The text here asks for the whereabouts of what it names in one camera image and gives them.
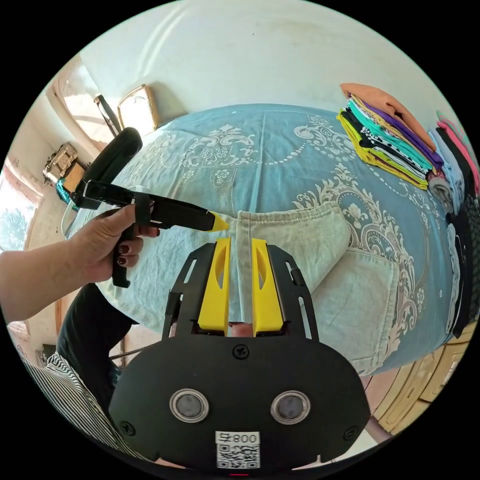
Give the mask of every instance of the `hand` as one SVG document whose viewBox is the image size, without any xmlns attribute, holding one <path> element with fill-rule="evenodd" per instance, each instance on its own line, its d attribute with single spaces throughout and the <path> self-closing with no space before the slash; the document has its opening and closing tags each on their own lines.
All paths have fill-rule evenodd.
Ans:
<svg viewBox="0 0 480 480">
<path fill-rule="evenodd" d="M 135 205 L 128 205 L 114 214 L 107 211 L 85 224 L 69 243 L 71 261 L 86 283 L 104 282 L 113 273 L 113 250 L 122 232 L 135 223 Z M 144 241 L 156 238 L 160 230 L 150 226 L 135 226 L 134 238 L 119 245 L 119 263 L 132 268 L 139 261 Z"/>
</svg>

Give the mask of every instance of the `wall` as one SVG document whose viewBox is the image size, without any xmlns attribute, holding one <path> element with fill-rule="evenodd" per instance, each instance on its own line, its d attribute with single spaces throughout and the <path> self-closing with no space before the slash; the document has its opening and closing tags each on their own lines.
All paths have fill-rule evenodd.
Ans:
<svg viewBox="0 0 480 480">
<path fill-rule="evenodd" d="M 299 0 L 182 0 L 137 15 L 80 52 L 116 108 L 141 83 L 164 120 L 243 103 L 337 111 L 339 84 L 386 90 L 431 125 L 435 111 L 457 118 L 429 77 L 368 27 Z"/>
<path fill-rule="evenodd" d="M 60 224 L 67 205 L 60 200 L 55 188 L 44 184 L 42 170 L 48 157 L 66 141 L 78 148 L 77 142 L 50 106 L 44 91 L 20 125 L 8 152 L 8 157 L 16 161 L 15 167 L 43 195 L 30 224 L 26 245 L 29 250 L 63 240 Z M 41 348 L 42 344 L 56 343 L 55 305 L 48 306 L 27 320 L 26 324 L 30 333 L 29 351 Z"/>
</svg>

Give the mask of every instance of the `person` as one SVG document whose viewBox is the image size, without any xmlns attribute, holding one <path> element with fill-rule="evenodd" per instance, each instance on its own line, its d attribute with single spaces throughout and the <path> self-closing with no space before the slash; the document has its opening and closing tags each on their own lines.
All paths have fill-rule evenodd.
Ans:
<svg viewBox="0 0 480 480">
<path fill-rule="evenodd" d="M 48 305 L 79 290 L 60 329 L 56 352 L 44 368 L 20 357 L 50 403 L 90 438 L 131 457 L 129 448 L 109 420 L 115 389 L 115 364 L 109 353 L 136 322 L 110 305 L 96 286 L 112 276 L 113 250 L 123 230 L 135 223 L 135 206 L 113 215 L 100 214 L 68 240 L 29 251 L 0 254 L 0 309 L 3 319 L 24 321 Z M 119 263 L 134 268 L 144 238 L 156 239 L 154 227 L 136 226 L 134 239 L 119 245 Z M 175 326 L 170 335 L 175 334 Z M 236 336 L 250 336 L 245 325 Z M 155 463 L 183 468 L 162 458 Z"/>
</svg>

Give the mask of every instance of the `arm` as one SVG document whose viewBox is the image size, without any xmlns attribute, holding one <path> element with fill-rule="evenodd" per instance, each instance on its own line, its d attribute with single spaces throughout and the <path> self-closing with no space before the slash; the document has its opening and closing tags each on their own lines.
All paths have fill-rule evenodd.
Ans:
<svg viewBox="0 0 480 480">
<path fill-rule="evenodd" d="M 72 238 L 30 251 L 0 255 L 0 306 L 7 323 L 27 320 L 88 283 L 112 276 L 113 250 L 124 230 L 135 223 L 135 205 L 90 220 Z M 141 237 L 155 238 L 157 228 L 135 226 L 134 239 L 120 246 L 123 267 L 134 267 Z"/>
<path fill-rule="evenodd" d="M 61 241 L 0 255 L 0 305 L 7 323 L 33 317 L 88 282 L 75 268 L 70 247 Z"/>
</svg>

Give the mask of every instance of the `white shirt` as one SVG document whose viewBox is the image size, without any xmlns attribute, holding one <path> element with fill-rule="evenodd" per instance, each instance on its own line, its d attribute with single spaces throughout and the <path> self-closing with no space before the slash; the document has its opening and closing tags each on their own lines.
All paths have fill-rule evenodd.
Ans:
<svg viewBox="0 0 480 480">
<path fill-rule="evenodd" d="M 28 373 L 48 401 L 74 427 L 115 450 L 150 461 L 125 443 L 78 374 L 58 352 L 41 368 L 29 362 L 19 345 L 17 350 Z"/>
</svg>

